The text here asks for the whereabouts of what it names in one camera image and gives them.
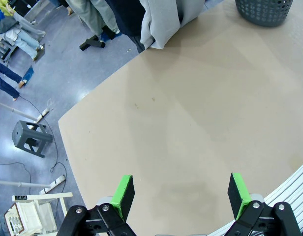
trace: gray laundry basket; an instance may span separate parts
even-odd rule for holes
[[[236,0],[239,13],[260,26],[279,26],[286,19],[293,0]]]

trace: green gripper pad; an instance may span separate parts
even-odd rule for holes
[[[110,203],[125,222],[130,212],[134,195],[133,176],[123,176]]]
[[[249,202],[252,201],[241,174],[231,174],[228,187],[228,196],[235,220],[238,220],[245,207],[249,204]]]

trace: person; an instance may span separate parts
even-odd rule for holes
[[[19,15],[12,7],[8,4],[7,0],[0,0],[0,10],[4,13],[4,16],[12,16],[23,29],[27,30],[30,33],[36,34],[38,37],[44,37],[46,32],[43,30],[36,29],[33,25],[27,21],[24,17]]]
[[[144,51],[145,46],[141,43],[141,31],[145,9],[140,0],[106,1],[116,17],[120,32],[135,43],[138,53]]]
[[[116,18],[106,0],[66,0],[73,11],[100,37],[104,26],[118,34]]]
[[[11,16],[4,16],[0,10],[0,35],[9,42],[10,45],[16,45],[27,53],[33,61],[36,61],[38,51],[43,49],[39,42],[22,30],[19,22]]]
[[[67,11],[68,11],[68,16],[70,16],[71,14],[73,14],[74,13],[74,11],[72,10],[72,8],[70,8],[70,6],[68,5],[68,3],[67,3],[67,1],[66,0],[59,0],[60,1],[60,4],[62,5],[62,6],[64,6],[66,9],[67,9]]]
[[[18,83],[18,88],[21,88],[25,82],[22,81],[22,77],[14,73],[12,70],[8,69],[6,66],[0,63],[0,73],[6,75],[13,81],[16,81]],[[0,77],[0,89],[7,92],[9,95],[13,97],[13,101],[16,101],[19,97],[19,92],[14,89],[11,85],[6,83],[1,77]]]
[[[74,13],[74,11],[72,10],[72,8],[70,8],[70,6],[68,5],[66,0],[50,0],[50,2],[57,8],[59,9],[61,6],[66,7],[67,11],[68,11],[68,16],[70,16],[71,14]]]

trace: concrete floor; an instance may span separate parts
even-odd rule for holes
[[[203,11],[221,1],[207,1]],[[125,35],[109,41],[104,49],[92,47],[81,51],[79,45],[93,34],[82,25],[76,14],[68,17],[64,7],[56,10],[49,4],[39,15],[37,21],[40,28],[47,32],[42,41],[46,46],[44,57],[34,64],[27,54],[17,50],[10,60],[9,68],[24,76],[30,65],[33,65],[34,74],[26,87],[19,90],[20,94],[31,101],[40,111],[46,107],[51,110],[46,120],[52,128],[57,143],[58,161],[62,162],[67,169],[64,192],[73,192],[73,198],[66,200],[66,206],[83,205],[83,199],[67,160],[58,120],[72,106],[138,53],[136,46]],[[5,80],[16,87],[16,83],[9,78],[5,78]],[[19,98],[13,102],[12,98],[1,90],[0,101],[33,116],[39,115],[38,111],[27,101]],[[45,158],[31,155],[14,147],[11,133],[19,120],[26,119],[0,107],[0,163],[23,163],[30,172],[31,181],[34,183],[51,183],[60,175],[65,174],[61,165],[57,165],[54,171],[50,172],[57,157],[54,142],[45,147],[43,152]],[[0,179],[29,182],[30,176],[20,164],[0,165]],[[63,183],[55,188],[53,193],[61,192],[62,188]],[[32,188],[31,194],[38,194],[40,190],[40,188]],[[28,193],[28,188],[0,185],[1,222],[3,214],[12,205],[11,196]],[[55,201],[52,204],[54,212],[56,212],[56,203]],[[63,214],[59,210],[56,218],[58,226],[61,225],[62,220]]]

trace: beige table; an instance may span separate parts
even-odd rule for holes
[[[233,219],[231,172],[266,196],[303,163],[303,1],[274,29],[225,1],[163,51],[130,61],[59,125],[88,208],[133,174],[137,235],[216,230]]]

